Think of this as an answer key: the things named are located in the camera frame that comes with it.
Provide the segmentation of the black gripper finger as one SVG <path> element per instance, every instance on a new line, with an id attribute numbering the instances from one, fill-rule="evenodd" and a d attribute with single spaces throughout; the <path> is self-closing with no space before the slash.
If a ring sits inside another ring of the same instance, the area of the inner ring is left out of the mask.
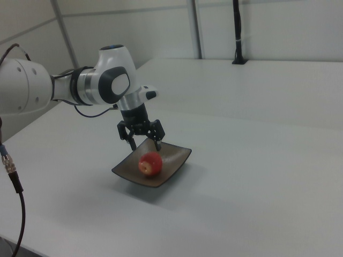
<path id="1" fill-rule="evenodd" d="M 131 126 L 127 127 L 125 121 L 122 120 L 117 124 L 117 129 L 118 129 L 120 139 L 125 140 L 130 145 L 131 150 L 135 151 L 137 149 L 137 145 L 133 138 L 135 134 L 133 127 Z"/>
<path id="2" fill-rule="evenodd" d="M 150 122 L 148 138 L 153 140 L 156 151 L 161 150 L 161 142 L 164 136 L 165 131 L 161 125 L 161 122 L 158 119 L 156 119 L 153 122 Z"/>

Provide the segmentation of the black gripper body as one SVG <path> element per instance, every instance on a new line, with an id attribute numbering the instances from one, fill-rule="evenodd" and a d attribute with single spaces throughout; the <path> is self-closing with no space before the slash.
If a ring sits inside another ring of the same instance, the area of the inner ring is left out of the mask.
<path id="1" fill-rule="evenodd" d="M 135 135 L 148 134 L 150 121 L 148 120 L 145 104 L 131 110 L 121 110 L 121 114 L 127 127 L 133 127 Z"/>

